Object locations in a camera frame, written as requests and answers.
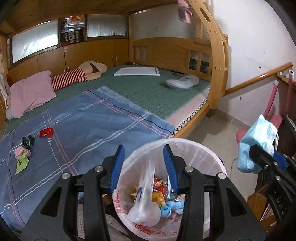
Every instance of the trash can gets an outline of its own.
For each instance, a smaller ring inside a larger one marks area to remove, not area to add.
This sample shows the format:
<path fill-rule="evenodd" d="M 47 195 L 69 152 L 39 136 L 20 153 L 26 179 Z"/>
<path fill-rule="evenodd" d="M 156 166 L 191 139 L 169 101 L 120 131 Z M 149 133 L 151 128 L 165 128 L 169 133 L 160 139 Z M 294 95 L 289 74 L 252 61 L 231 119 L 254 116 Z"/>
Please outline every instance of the trash can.
<path fill-rule="evenodd" d="M 140 171 L 147 161 L 155 162 L 155 176 L 168 180 L 168 173 L 163 160 L 163 147 L 169 144 L 175 156 L 182 157 L 187 165 L 193 166 L 203 174 L 215 176 L 226 170 L 215 153 L 207 147 L 185 139 L 162 139 L 143 145 L 135 150 L 123 163 L 117 188 L 113 192 L 113 204 L 117 215 L 124 225 L 137 236 L 146 240 L 176 240 L 182 215 L 173 212 L 169 218 L 161 218 L 153 227 L 132 223 L 127 214 L 133 206 L 131 193 L 138 185 Z M 205 193 L 204 237 L 208 236 L 210 228 L 210 201 Z"/>

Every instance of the metal screw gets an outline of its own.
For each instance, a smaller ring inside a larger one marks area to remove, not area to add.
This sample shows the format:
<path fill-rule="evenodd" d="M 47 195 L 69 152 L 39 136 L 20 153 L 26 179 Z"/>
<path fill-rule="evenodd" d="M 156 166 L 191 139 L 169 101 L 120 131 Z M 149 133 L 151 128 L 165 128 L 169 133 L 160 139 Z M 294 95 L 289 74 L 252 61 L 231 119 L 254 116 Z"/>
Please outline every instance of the metal screw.
<path fill-rule="evenodd" d="M 186 166 L 185 171 L 186 172 L 193 172 L 193 167 L 192 166 Z"/>
<path fill-rule="evenodd" d="M 96 166 L 96 167 L 94 168 L 94 170 L 95 170 L 96 172 L 101 172 L 101 171 L 104 170 L 104 168 L 103 168 L 102 166 Z"/>
<path fill-rule="evenodd" d="M 225 179 L 226 175 L 223 172 L 218 173 L 218 178 Z"/>
<path fill-rule="evenodd" d="M 63 175 L 62 175 L 63 179 L 68 179 L 69 177 L 70 177 L 70 173 L 68 173 L 68 172 L 63 173 Z"/>

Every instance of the green mattress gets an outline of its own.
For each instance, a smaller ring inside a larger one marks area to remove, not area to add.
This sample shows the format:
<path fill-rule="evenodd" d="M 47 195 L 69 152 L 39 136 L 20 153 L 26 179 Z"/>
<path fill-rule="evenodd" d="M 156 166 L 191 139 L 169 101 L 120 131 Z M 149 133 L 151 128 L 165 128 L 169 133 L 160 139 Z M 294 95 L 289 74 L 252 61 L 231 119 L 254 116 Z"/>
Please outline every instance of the green mattress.
<path fill-rule="evenodd" d="M 75 83 L 58 90 L 56 92 L 57 96 L 51 101 L 25 113 L 21 118 L 10 120 L 5 133 L 12 131 L 25 120 L 40 114 L 50 106 L 71 98 L 82 91 L 96 90 L 101 86 L 109 87 L 165 120 L 210 85 L 208 81 L 200 80 L 199 84 L 191 89 L 171 89 L 166 86 L 165 81 L 168 79 L 179 79 L 180 75 L 160 68 L 158 68 L 160 76 L 113 76 L 121 67 L 131 66 L 123 65 L 109 68 L 99 79 Z"/>

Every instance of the white plastic bag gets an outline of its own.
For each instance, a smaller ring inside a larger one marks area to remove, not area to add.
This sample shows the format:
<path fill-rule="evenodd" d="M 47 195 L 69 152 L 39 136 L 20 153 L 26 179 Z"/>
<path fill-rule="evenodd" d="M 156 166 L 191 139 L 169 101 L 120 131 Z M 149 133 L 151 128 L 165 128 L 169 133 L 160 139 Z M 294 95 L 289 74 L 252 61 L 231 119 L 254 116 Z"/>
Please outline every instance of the white plastic bag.
<path fill-rule="evenodd" d="M 161 216 L 159 206 L 151 201 L 155 163 L 149 161 L 143 167 L 145 168 L 142 168 L 136 199 L 128 213 L 128 219 L 133 223 L 151 227 L 159 222 Z"/>
<path fill-rule="evenodd" d="M 176 240 L 182 215 L 173 213 L 169 218 L 161 218 L 153 227 L 146 227 L 131 222 L 127 214 L 133 206 L 131 193 L 139 182 L 142 166 L 155 161 L 155 175 L 167 181 L 168 173 L 163 160 L 163 147 L 169 144 L 175 156 L 182 157 L 187 165 L 193 166 L 203 174 L 215 176 L 218 172 L 226 174 L 220 159 L 210 149 L 193 141 L 172 138 L 145 144 L 135 150 L 123 163 L 117 188 L 113 192 L 113 203 L 120 220 L 137 236 L 146 240 Z M 209 195 L 205 193 L 204 237 L 210 228 Z"/>

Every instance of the white wall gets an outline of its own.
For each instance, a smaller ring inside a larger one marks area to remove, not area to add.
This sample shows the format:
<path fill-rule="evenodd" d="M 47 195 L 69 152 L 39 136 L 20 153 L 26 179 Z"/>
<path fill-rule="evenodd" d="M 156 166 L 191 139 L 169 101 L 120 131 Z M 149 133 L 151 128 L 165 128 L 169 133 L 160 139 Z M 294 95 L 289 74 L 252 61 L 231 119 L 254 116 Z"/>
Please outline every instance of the white wall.
<path fill-rule="evenodd" d="M 286 62 L 296 64 L 296 47 L 277 14 L 264 0 L 212 0 L 209 4 L 222 32 L 229 35 L 227 88 Z M 193 24 L 178 20 L 176 5 L 149 9 L 135 16 L 135 39 L 193 38 L 194 35 Z M 273 80 L 266 79 L 239 93 L 223 97 L 218 108 L 252 125 L 265 110 Z M 276 96 L 273 107 L 275 113 L 284 105 L 285 88 L 280 85 L 280 96 Z"/>

